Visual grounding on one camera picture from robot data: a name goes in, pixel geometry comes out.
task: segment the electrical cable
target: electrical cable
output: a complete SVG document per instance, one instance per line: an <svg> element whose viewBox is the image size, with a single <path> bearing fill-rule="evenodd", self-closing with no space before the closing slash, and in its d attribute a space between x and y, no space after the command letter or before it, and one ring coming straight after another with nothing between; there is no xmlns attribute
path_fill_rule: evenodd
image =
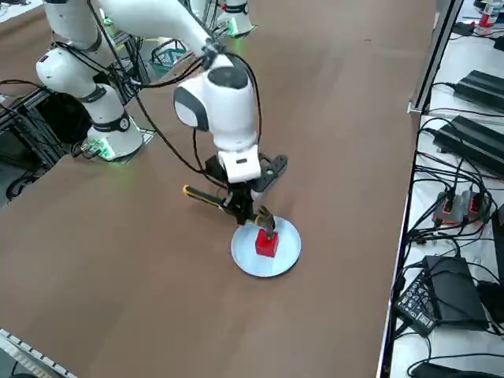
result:
<svg viewBox="0 0 504 378"><path fill-rule="evenodd" d="M475 262L468 262L468 261L467 261L467 265L478 266L478 267L486 270L494 278L494 280L497 281L498 284L501 283L501 280L489 268L487 268L486 266L482 266L481 264L477 264Z"/></svg>
<svg viewBox="0 0 504 378"><path fill-rule="evenodd" d="M3 84L29 84L29 85L32 85L33 87L37 87L38 89L41 89L41 90L48 92L52 95L54 94L54 92L51 89L49 89L48 87L45 87L41 84L34 83L29 80L20 80L20 79L0 80L0 86Z"/></svg>
<svg viewBox="0 0 504 378"><path fill-rule="evenodd" d="M18 361L14 362L14 366L13 366L12 371L10 372L10 376L13 376L14 374L16 374L16 368L17 368L18 364L19 364Z"/></svg>
<svg viewBox="0 0 504 378"><path fill-rule="evenodd" d="M186 78L188 78L190 75L192 75L197 69L199 69L202 66L203 58L199 57L195 61L191 62L188 67L185 69L184 72L180 76L177 76L173 79L167 80L162 83L156 83L156 84L144 84L144 83L133 83L139 88L146 89L146 88L163 88L167 87L169 85L177 84Z"/></svg>
<svg viewBox="0 0 504 378"><path fill-rule="evenodd" d="M492 41L495 41L495 40L496 40L496 38L488 38L488 36L489 36L489 35L493 35L493 34L497 34L497 33L502 34L502 33L503 33L503 31L502 31L502 30L497 30L497 31L493 31L492 33L488 33L488 34L486 34L486 35L479 35L479 34L476 34L476 33L472 33L471 35L459 35L459 36L457 36L457 37L455 37L455 38L450 38L450 41L456 41L456 40L458 40L458 39L460 39L460 38L464 38L464 37L467 37L467 38L469 38L469 37L474 37L474 38L483 38L483 39L490 39L490 40L492 40Z"/></svg>
<svg viewBox="0 0 504 378"><path fill-rule="evenodd" d="M421 336L418 332L406 332L406 333L402 333L401 335L398 335L397 337L394 338L394 340L398 340L398 339L401 339L404 336L410 336L410 335ZM428 355L427 355L426 360L429 361L432 358L432 343L431 343L431 340L428 338L428 336L422 337L422 339L424 339L425 342L427 343L427 352L428 352Z"/></svg>
<svg viewBox="0 0 504 378"><path fill-rule="evenodd" d="M448 85L448 84L451 84L451 83L437 83L436 85ZM422 132L428 132L428 133L435 136L437 131L435 129L428 127L428 124L431 122L434 122L435 120L442 120L446 124L449 124L452 128L456 129L455 125L451 121L449 121L443 117L433 117L429 120L426 120L418 128L417 140L416 140L417 147L418 147L418 141L420 138L420 134ZM437 161L437 162L443 164L444 166L446 166L447 168L449 167L452 170L449 171L447 169L431 168L426 165L418 164L417 163L418 157L423 157L423 158L426 158L426 159L429 159L432 161ZM404 236L405 242L403 243L403 246L404 246L403 248L406 248L406 252L404 254L404 257L402 258L402 261L400 261L398 264L398 272L396 273L396 278L395 278L394 284L392 286L393 287L392 294L391 294L391 301L392 302L394 302L396 300L396 298L397 298L396 295L398 295L398 293L404 288L404 285L406 284L406 280L404 278L404 274L406 273L406 271L411 268L420 268L421 269L423 267L422 261L418 261L413 264L405 265L405 263L407 262L407 259L410 256L412 243L424 244L429 240L440 240L440 239L450 240L454 244L454 248L449 249L447 252L443 253L442 256L449 254L449 253L452 253L452 252L455 252L455 256L461 256L461 249L462 248L469 246L471 244L474 244L478 241L493 240L493 239L482 238L484 226L490 220L489 215L492 210L492 207L495 206L497 208L497 204L495 203L495 200L491 196L491 193L488 191L488 189L485 187L484 178L495 180L495 179L498 179L497 177L483 175L480 172L480 170L471 161L466 161L464 158L462 158L456 165L452 165L450 163L446 163L445 161L441 161L437 157L433 157L430 154L420 152L420 151L418 151L417 148L415 150L413 161L414 161L413 175L411 177L409 190L410 191L413 190L412 188L415 183L421 183L424 181L431 182L431 183L432 182L439 182L440 184L442 184L444 186L445 193L444 193L444 195L440 195L436 199L436 201L432 205L430 205L424 211L423 214L421 214L418 217L418 219L415 221L413 226L410 227L409 230L407 230L405 233L405 236ZM469 165L470 166L469 169L473 169L474 172L469 171L469 169L465 169L464 164ZM418 178L414 177L414 174L418 174L418 173L427 174L430 177L418 179ZM441 203L443 203L446 200L449 193L452 193L453 195L455 194L455 189L457 188L457 186L459 184L462 184L462 183L470 183L471 184L470 190L473 189L473 186L476 187L477 190L479 190L479 193L485 198L484 199L485 203L488 204L486 209L482 209L476 219L466 221L462 224L456 224L456 225L443 225L443 224L441 224L441 225L435 225L434 227L419 228L420 224L422 224L422 222L427 220L428 217L431 216L435 212L435 210L439 207L439 205L441 205ZM475 224L476 222L478 222L478 224L476 225L475 231L473 231L473 230L465 231L466 228L470 224ZM436 274L442 274L442 273L462 274L459 272L451 272L451 271L441 271L441 272L437 272ZM480 280L478 280L472 276L468 276L468 275L463 275L463 276L466 276L470 280L475 280L477 282L480 282ZM389 350L391 350L390 349L390 346L391 346L390 340L392 337L390 334L390 330L394 329L391 324L393 324L393 320L391 320L391 323L389 323L389 336L387 338L388 339L387 346L389 347L388 348ZM488 330L484 330L484 331L491 333L492 335L495 335L495 333L492 331L488 331Z"/></svg>
<svg viewBox="0 0 504 378"><path fill-rule="evenodd" d="M427 112L427 114L430 114L432 112L437 112L437 111L440 111L440 110L449 110L451 112L476 114L478 116L485 116L485 117L504 118L504 114L481 113L481 112L476 112L474 110L463 110L463 109L455 109L455 108L434 108L434 109L429 109L428 112Z"/></svg>
<svg viewBox="0 0 504 378"><path fill-rule="evenodd" d="M20 125L19 122L17 121L17 119L13 116L13 114L15 114L16 116L18 117L21 117L21 118L28 118L29 120L32 121L32 119L34 120L37 120L38 122L43 122L44 124L46 124L47 122L45 120L41 120L39 118L35 118L35 117L29 117L28 115L24 115L24 114L21 114L19 113L18 111L14 110L14 109L11 109L7 106L4 106L2 103L0 103L0 107L2 107L2 109L4 109L5 111L7 111L11 117L11 119L13 120L14 123L16 123L18 126ZM42 142L40 140L38 140L32 133L29 133L29 132L18 132L19 134L21 135L29 135L31 139L33 139L36 143L38 144L42 144L44 146L51 146L51 147L60 147L61 146L61 143L57 143L57 144L52 144L52 143L47 143L47 142Z"/></svg>
<svg viewBox="0 0 504 378"><path fill-rule="evenodd" d="M452 355L444 355L444 356L435 356L435 357L430 357L430 358L424 358L423 360L419 360L412 365L409 366L407 373L408 376L414 378L414 376L411 374L411 369L414 368L417 365L423 364L424 362L430 362L434 360L442 360L442 359L449 359L449 358L464 358L464 357L496 357L496 358L504 358L504 354L494 354L494 353L467 353L467 354L452 354Z"/></svg>
<svg viewBox="0 0 504 378"><path fill-rule="evenodd" d="M447 87L450 87L453 90L455 89L455 84L444 82L444 81L440 81L438 83L433 83L432 87L435 87L436 85L446 85Z"/></svg>
<svg viewBox="0 0 504 378"><path fill-rule="evenodd" d="M226 55L228 55L230 57L234 57L234 58L238 59L239 61L241 61L245 65L245 67L248 71L248 74L252 78L252 84L254 85L254 90L255 90L255 101L258 105L258 116L259 116L258 144L259 144L261 141L261 136L262 136L262 110L261 110L261 96L259 95L258 79L255 76L254 71L252 71L252 68L250 67L250 65L245 61L245 59L243 59L242 57L240 57L238 54L235 54L235 53L226 53Z"/></svg>
<svg viewBox="0 0 504 378"><path fill-rule="evenodd" d="M30 172L29 170L25 171L19 178L15 179L6 189L6 197L9 201L14 200L16 197L19 197L23 192L23 189L28 186L30 183L34 183L38 180L38 177L26 176L26 174Z"/></svg>
<svg viewBox="0 0 504 378"><path fill-rule="evenodd" d="M124 67L123 62L120 60L119 55L117 54L116 50L114 49L113 44L112 44L112 42L109 39L109 36L106 34L106 30L104 29L104 27L103 27L103 25L102 25L102 23L100 21L100 17L96 13L95 8L93 7L93 5L91 3L91 0L87 0L87 5L88 5L88 7L89 7L89 9L91 11L91 14L93 15L93 18L94 18L96 24L100 28L100 31L103 33L104 38L105 38L107 44L109 45L109 48L112 50L112 54L116 58L116 61L117 61L118 65L120 66L120 69L122 69L122 71L123 71L124 74L127 74L126 68ZM193 167L191 165L191 163L189 163L189 161L187 161L179 153L179 151L168 141L168 139L166 138L165 134L163 134L163 132L158 128L158 126L154 123L154 121L150 117L150 114L145 109L145 106L144 106L144 104L143 104L143 102L142 102L139 94L135 93L134 97L135 97L136 101L138 102L140 110L142 110L143 115L145 116L145 118L147 119L147 121L149 122L149 124L152 126L152 128L159 135L159 137L161 138L161 140L166 144L166 146L168 146L168 148L175 154L175 156L177 156L177 158L180 161L182 161L182 163L184 165L186 165L191 171L193 171L195 173L198 173L198 174L203 174L203 172L201 171L201 169L197 169L197 168Z"/></svg>
<svg viewBox="0 0 504 378"><path fill-rule="evenodd" d="M206 174L206 171L205 169L203 168L203 165L202 165L202 161L200 160L199 158L199 155L198 155L198 142L197 142L197 137L196 137L196 129L193 129L192 131L192 146L193 146L193 150L195 152L195 159L196 159L196 162L198 163L198 167L199 167L199 170L202 172L202 175L210 182L212 183L213 185L219 187L220 189L228 189L228 187L224 186L222 183L214 180L212 177L208 176Z"/></svg>

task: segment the black box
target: black box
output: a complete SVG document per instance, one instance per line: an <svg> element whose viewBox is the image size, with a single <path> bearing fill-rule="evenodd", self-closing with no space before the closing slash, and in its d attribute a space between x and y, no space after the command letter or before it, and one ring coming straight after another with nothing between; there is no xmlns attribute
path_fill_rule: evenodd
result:
<svg viewBox="0 0 504 378"><path fill-rule="evenodd" d="M439 325L474 331L488 328L487 316L464 258L426 256L423 265Z"/></svg>

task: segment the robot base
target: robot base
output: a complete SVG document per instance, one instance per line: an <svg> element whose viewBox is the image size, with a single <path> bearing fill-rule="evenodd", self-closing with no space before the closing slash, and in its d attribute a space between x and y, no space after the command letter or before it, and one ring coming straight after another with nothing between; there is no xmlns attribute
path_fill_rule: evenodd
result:
<svg viewBox="0 0 504 378"><path fill-rule="evenodd" d="M130 126L126 132L99 132L90 128L87 140L94 141L94 148L101 149L99 157L114 161L135 153L143 145L143 135L135 121L130 117Z"/></svg>
<svg viewBox="0 0 504 378"><path fill-rule="evenodd" d="M274 277L285 273L294 266L301 253L301 237L298 230L288 220L275 217L279 242L274 258L256 253L255 240L259 226L245 224L238 228L231 241L231 254L235 263L246 273L256 277Z"/></svg>
<svg viewBox="0 0 504 378"><path fill-rule="evenodd" d="M230 31L227 35L233 39L244 39L245 37L248 37L251 32L253 32L256 29L257 25L252 25L252 28L247 30L247 31L241 31L241 32L236 32L235 34Z"/></svg>

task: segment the white desk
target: white desk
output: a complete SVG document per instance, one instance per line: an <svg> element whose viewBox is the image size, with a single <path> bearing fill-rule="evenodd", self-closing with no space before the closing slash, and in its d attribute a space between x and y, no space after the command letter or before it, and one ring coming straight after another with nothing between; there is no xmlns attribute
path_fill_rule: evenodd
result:
<svg viewBox="0 0 504 378"><path fill-rule="evenodd" d="M431 117L422 117L421 124ZM428 127L430 128L441 128L445 124L442 120L434 120L429 122ZM418 143L418 150L426 152L433 155L445 162L457 165L458 159L449 154L440 154L437 152L437 147L432 143L433 137L428 133L422 133ZM449 169L445 165L436 163L426 157L419 156L416 161L419 165L425 165L433 168ZM468 165L463 165L463 169L472 171L473 170ZM431 178L426 173L416 173L415 178ZM498 182L496 180L485 180L485 186L488 189L500 188L504 189L504 183ZM459 183L457 185L457 194L462 193L464 190L469 188L468 183ZM441 183L434 182L420 182L415 183L413 186L412 198L411 198L411 208L409 220L407 220L409 227L411 228L417 219L427 210L429 206L432 205L437 199L438 193L444 189ZM491 191L494 200L500 206L504 204L504 191ZM429 217L425 220L420 228L432 227L432 218ZM465 232L470 232L472 226L468 226ZM484 233L482 238L492 238L491 225L487 224L484 228ZM413 264L415 262L421 261L426 255L442 254L451 250L454 244L450 240L440 240L434 245L432 242L428 242L424 246L413 245L409 254L409 257L405 265ZM480 240L472 243L466 247L461 248L461 255L468 262L474 262L481 264L488 269L490 269L495 275L497 275L497 263L495 260L495 249L494 243L492 241ZM470 265L469 270L475 278L479 280L487 280L495 282L495 279L486 272L484 269ZM411 283L411 281L420 272L419 269L409 269L406 271L406 285ZM464 331L464 330L454 330L450 328L436 328L429 339L432 343L432 356L447 355L447 354L467 354L467 353L496 353L504 354L504 340L495 335L490 335L485 332L477 331ZM406 370L414 362L426 358L428 355L426 341L418 335L407 335L400 339L397 339L394 343L394 352L392 354L391 363L391 378L403 378L407 377ZM445 359L445 360L434 360L432 363L438 365L448 366L460 370L473 370L481 371L503 375L504 373L504 359L502 358L490 358L490 357L472 357L472 358L455 358L455 359Z"/></svg>
<svg viewBox="0 0 504 378"><path fill-rule="evenodd" d="M10 18L19 16L29 10L42 5L42 0L30 0L31 3L26 6L8 6L0 9L0 23L7 21Z"/></svg>

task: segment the black device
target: black device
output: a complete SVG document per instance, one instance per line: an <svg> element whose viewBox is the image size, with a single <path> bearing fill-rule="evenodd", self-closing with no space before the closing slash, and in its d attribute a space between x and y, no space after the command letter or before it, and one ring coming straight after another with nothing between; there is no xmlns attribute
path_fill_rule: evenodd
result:
<svg viewBox="0 0 504 378"><path fill-rule="evenodd" d="M473 70L455 84L454 96L504 112L504 79Z"/></svg>
<svg viewBox="0 0 504 378"><path fill-rule="evenodd" d="M424 362L418 365L412 375L415 378L502 378L485 372L462 372L445 366Z"/></svg>
<svg viewBox="0 0 504 378"><path fill-rule="evenodd" d="M450 199L450 193L442 191L438 194L438 201L445 198L432 214L432 221L441 224L467 224L470 221L483 221L488 219L488 200L481 194L473 191L463 191Z"/></svg>
<svg viewBox="0 0 504 378"><path fill-rule="evenodd" d="M494 282L478 284L481 303L495 323L504 323L504 287Z"/></svg>
<svg viewBox="0 0 504 378"><path fill-rule="evenodd" d="M439 325L482 331L488 320L464 258L426 256L428 293Z"/></svg>
<svg viewBox="0 0 504 378"><path fill-rule="evenodd" d="M427 337L432 332L436 322L423 272L403 291L395 308L398 317L420 336Z"/></svg>
<svg viewBox="0 0 504 378"><path fill-rule="evenodd" d="M491 228L494 232L498 278L501 286L504 286L504 206L497 209L491 216Z"/></svg>
<svg viewBox="0 0 504 378"><path fill-rule="evenodd" d="M504 135L457 116L435 133L434 144L504 177Z"/></svg>
<svg viewBox="0 0 504 378"><path fill-rule="evenodd" d="M464 37L470 37L474 33L476 28L475 24L466 24L464 22L457 22L451 29L452 33L462 35Z"/></svg>

